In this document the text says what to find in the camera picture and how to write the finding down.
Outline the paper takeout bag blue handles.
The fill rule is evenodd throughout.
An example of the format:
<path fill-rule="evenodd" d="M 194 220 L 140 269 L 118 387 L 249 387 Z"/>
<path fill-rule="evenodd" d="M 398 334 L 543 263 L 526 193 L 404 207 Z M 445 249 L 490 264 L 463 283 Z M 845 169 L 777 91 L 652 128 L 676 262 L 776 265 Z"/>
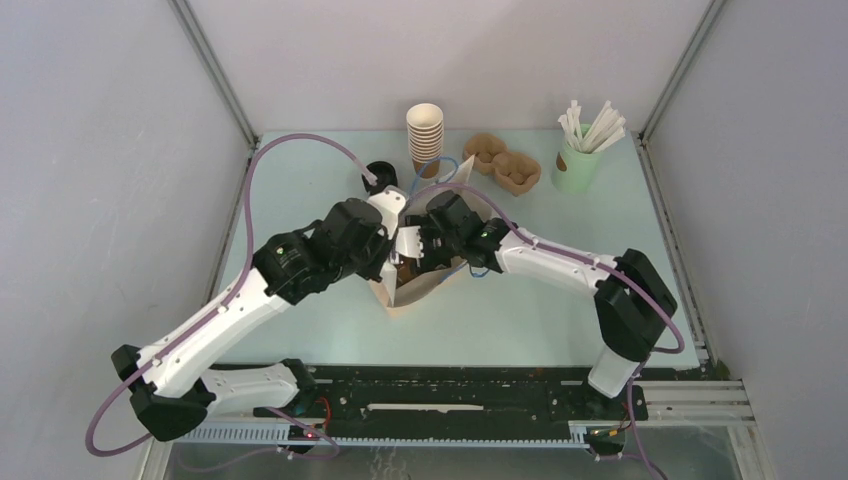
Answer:
<path fill-rule="evenodd" d="M 410 188 L 410 192 L 407 195 L 408 204 L 399 218 L 399 227 L 405 226 L 404 219 L 409 215 L 427 215 L 427 203 L 441 193 L 456 193 L 460 195 L 468 207 L 478 213 L 484 220 L 491 218 L 493 215 L 492 208 L 485 204 L 485 202 L 460 188 L 462 185 L 469 183 L 474 170 L 473 158 L 470 157 L 461 162 L 448 157 L 443 157 L 441 160 L 451 164 L 452 169 L 439 177 L 429 180 L 422 180 L 420 178 L 414 180 L 414 185 Z M 378 303 L 392 315 L 424 299 L 438 288 L 439 285 L 448 280 L 450 276 L 467 266 L 467 262 L 462 259 L 464 264 L 455 270 L 411 273 L 409 271 L 409 260 L 412 259 L 400 261 L 395 256 L 394 250 L 391 251 L 390 258 L 384 264 L 382 270 L 383 280 L 381 282 L 368 282 L 368 286 L 375 295 Z"/>

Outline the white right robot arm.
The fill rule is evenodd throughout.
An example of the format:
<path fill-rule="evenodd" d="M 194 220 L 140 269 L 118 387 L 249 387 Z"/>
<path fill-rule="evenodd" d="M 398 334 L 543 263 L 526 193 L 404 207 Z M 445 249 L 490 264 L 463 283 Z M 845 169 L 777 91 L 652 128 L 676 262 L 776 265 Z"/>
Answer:
<path fill-rule="evenodd" d="M 421 261 L 459 258 L 489 273 L 522 275 L 563 286 L 592 298 L 603 348 L 581 392 L 585 411 L 606 418 L 622 403 L 621 392 L 670 331 L 684 350 L 672 321 L 678 303 L 653 263 L 641 251 L 619 256 L 577 250 L 543 239 L 518 226 L 499 208 L 485 219 L 464 198 L 470 193 L 488 206 L 493 201 L 474 188 L 450 184 L 416 194 L 428 200 L 419 214 L 408 214 L 397 233 L 398 256 Z"/>

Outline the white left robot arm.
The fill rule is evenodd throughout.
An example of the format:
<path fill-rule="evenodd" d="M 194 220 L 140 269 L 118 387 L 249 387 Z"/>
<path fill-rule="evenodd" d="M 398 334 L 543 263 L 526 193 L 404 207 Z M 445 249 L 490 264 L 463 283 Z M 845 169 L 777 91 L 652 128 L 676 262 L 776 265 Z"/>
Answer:
<path fill-rule="evenodd" d="M 351 275 L 377 281 L 394 245 L 404 194 L 350 198 L 308 226 L 276 234 L 218 297 L 158 342 L 124 345 L 113 365 L 131 393 L 137 419 L 159 441 L 175 440 L 206 418 L 275 407 L 304 416 L 316 383 L 302 361 L 265 367 L 215 364 L 265 321 Z"/>

